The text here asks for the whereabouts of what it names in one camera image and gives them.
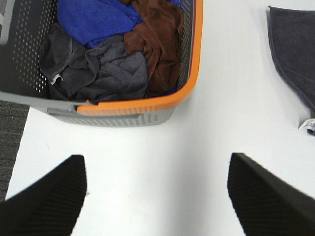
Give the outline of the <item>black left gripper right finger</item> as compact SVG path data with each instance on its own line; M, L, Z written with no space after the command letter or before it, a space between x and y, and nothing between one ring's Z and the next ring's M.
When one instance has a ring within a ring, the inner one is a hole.
M315 200L243 153L231 155L227 190L247 236L313 236Z

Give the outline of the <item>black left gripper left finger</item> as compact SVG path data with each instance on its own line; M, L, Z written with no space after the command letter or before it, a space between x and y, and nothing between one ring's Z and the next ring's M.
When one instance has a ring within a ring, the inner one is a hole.
M69 236L87 192L85 160L72 155L0 205L2 236Z

